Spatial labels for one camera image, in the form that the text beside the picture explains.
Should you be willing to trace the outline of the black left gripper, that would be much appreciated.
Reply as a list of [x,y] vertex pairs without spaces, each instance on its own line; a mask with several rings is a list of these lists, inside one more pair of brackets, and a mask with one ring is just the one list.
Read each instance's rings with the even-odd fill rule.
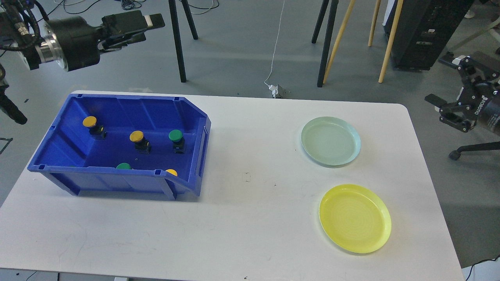
[[[75,16],[47,21],[43,27],[43,61],[57,62],[65,71],[75,71],[98,64],[101,52],[114,52],[146,41],[144,31],[165,27],[165,22],[161,14],[127,11],[104,16],[98,26]],[[104,35],[120,37],[103,40]]]

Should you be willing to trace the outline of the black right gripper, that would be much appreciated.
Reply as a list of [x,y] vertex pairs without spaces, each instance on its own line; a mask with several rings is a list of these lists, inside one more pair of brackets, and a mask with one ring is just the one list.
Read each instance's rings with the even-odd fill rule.
[[447,53],[439,58],[439,63],[457,70],[464,87],[492,89],[489,94],[477,98],[470,94],[470,89],[461,88],[454,103],[448,103],[435,94],[425,96],[425,101],[440,114],[439,120],[463,133],[481,126],[499,135],[499,58],[482,52],[460,56]]

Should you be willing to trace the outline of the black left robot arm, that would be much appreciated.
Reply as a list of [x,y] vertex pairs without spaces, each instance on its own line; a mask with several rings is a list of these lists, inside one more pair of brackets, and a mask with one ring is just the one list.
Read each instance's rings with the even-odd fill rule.
[[92,26],[80,16],[51,20],[36,0],[2,0],[0,25],[1,50],[19,53],[30,70],[57,62],[75,71],[98,64],[104,53],[145,41],[146,31],[165,23],[161,14],[127,11]]

